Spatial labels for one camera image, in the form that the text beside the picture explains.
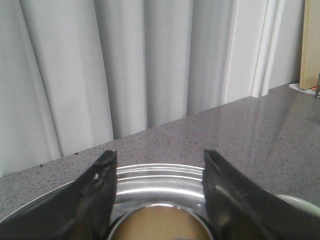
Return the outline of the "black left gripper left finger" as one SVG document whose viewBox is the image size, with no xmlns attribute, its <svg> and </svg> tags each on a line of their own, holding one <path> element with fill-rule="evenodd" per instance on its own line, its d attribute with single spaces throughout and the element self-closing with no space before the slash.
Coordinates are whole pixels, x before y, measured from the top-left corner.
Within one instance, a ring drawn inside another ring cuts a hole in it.
<svg viewBox="0 0 320 240">
<path fill-rule="evenodd" d="M 117 153 L 105 151 L 82 175 L 0 223 L 2 240 L 101 240 L 117 191 Z"/>
</svg>

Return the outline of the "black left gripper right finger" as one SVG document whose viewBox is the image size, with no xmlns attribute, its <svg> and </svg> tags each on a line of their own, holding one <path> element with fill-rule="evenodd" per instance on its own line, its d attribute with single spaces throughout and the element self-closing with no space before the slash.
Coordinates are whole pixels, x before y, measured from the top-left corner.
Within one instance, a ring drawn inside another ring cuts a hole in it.
<svg viewBox="0 0 320 240">
<path fill-rule="evenodd" d="M 215 150 L 203 154 L 202 185 L 216 240 L 318 240 L 320 218 L 261 188 Z"/>
</svg>

